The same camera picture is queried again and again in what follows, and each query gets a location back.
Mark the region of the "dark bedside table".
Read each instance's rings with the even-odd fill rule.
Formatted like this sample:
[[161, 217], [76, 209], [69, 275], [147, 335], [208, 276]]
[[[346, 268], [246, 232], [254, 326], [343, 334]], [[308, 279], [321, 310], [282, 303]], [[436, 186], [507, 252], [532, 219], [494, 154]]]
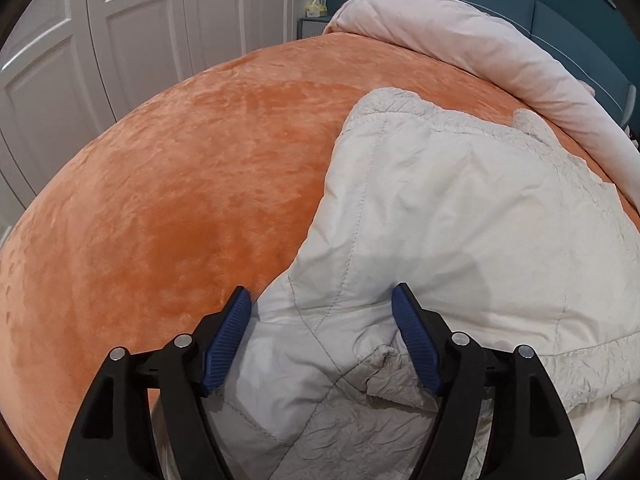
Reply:
[[300, 18], [297, 21], [296, 39], [302, 40], [320, 36], [326, 29], [331, 18], [329, 16], [317, 16], [316, 18]]

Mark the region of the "orange velvet bed cover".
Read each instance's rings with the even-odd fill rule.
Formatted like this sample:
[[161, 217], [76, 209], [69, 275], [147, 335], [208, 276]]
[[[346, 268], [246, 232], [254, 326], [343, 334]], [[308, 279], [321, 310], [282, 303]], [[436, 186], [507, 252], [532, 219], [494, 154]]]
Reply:
[[43, 477], [113, 340], [137, 350], [263, 290], [293, 258], [342, 122], [396, 86], [505, 122], [512, 94], [344, 32], [259, 50], [160, 92], [83, 148], [1, 252], [1, 411]]

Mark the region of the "white puffer jacket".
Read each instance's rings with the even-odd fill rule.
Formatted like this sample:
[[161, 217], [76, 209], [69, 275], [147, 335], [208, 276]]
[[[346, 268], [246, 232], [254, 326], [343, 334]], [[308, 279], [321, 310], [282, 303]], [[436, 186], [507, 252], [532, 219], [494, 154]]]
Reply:
[[368, 93], [291, 265], [204, 403], [239, 479], [405, 479], [436, 415], [392, 317], [407, 284], [479, 344], [532, 346], [600, 476], [639, 418], [639, 233], [612, 184], [510, 126]]

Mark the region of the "white panelled wardrobe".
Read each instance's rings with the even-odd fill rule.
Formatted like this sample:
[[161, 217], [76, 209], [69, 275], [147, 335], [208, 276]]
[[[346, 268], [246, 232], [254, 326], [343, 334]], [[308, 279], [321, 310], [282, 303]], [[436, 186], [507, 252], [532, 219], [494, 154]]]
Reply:
[[283, 44], [316, 0], [32, 0], [1, 50], [1, 229], [158, 92]]

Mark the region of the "teal upholstered headboard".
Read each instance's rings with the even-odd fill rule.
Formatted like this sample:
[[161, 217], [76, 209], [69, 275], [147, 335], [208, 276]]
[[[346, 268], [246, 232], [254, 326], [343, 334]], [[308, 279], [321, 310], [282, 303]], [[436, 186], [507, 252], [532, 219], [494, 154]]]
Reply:
[[502, 18], [590, 84], [625, 128], [639, 129], [639, 40], [608, 0], [459, 0]]

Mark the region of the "pink white duvet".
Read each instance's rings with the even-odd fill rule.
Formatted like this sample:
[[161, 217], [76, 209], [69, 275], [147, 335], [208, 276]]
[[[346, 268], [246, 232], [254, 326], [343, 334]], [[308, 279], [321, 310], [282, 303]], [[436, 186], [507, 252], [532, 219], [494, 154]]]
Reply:
[[459, 0], [348, 0], [323, 31], [355, 34], [461, 68], [550, 119], [639, 205], [639, 152], [552, 56], [502, 18]]

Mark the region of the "yellow tissue box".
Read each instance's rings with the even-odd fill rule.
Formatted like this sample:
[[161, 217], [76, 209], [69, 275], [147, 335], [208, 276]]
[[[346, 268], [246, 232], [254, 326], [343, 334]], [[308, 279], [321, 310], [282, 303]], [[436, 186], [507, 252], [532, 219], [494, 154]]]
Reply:
[[306, 18], [323, 18], [328, 15], [328, 9], [319, 0], [312, 0], [305, 8]]

